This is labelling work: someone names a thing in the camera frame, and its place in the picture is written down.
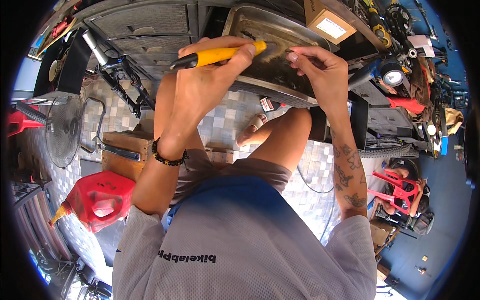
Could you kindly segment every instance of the red jug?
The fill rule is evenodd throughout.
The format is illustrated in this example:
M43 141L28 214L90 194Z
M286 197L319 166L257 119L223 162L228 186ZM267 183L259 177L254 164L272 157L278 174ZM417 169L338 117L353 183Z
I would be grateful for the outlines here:
M128 215L134 187L133 180L112 171L83 177L77 181L49 225L53 228L56 221L74 213L88 231L99 232Z

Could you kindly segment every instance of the white slide sandal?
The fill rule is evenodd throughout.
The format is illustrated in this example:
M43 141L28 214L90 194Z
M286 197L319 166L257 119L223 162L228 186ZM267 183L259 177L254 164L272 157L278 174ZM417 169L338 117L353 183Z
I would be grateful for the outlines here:
M245 129L247 129L250 126L254 126L257 130L259 130L264 125L264 122L262 121L260 116L263 116L265 118L266 123L268 122L268 118L265 114L258 114L250 120L250 123L248 123L248 125L243 129L243 131L240 132L240 135L245 131Z

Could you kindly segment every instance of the gray shorts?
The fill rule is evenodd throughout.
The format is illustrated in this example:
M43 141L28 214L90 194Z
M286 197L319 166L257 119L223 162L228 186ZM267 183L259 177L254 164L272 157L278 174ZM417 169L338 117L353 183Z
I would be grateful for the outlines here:
M233 165L217 170L204 150L190 149L187 152L190 158L180 165L177 190L170 206L188 197L203 181L218 176L256 176L279 193L283 192L292 176L287 168L256 158L237 159Z

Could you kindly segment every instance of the foot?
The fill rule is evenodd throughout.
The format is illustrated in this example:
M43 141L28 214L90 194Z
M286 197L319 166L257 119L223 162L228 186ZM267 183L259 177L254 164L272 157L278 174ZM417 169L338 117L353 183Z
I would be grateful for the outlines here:
M262 120L263 124L267 123L268 120L265 115L258 115L256 118L259 117L260 120ZM237 137L237 145L238 147L242 148L244 146L248 146L250 144L253 144L252 142L252 137L253 134L257 131L257 127L254 125L247 126L240 135Z

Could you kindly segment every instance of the black bag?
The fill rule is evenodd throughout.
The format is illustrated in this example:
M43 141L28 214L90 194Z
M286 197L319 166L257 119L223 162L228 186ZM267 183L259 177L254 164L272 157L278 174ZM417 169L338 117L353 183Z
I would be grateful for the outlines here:
M423 213L416 219L415 224L412 226L413 231L420 235L426 235L430 232L430 229L432 229L435 214Z

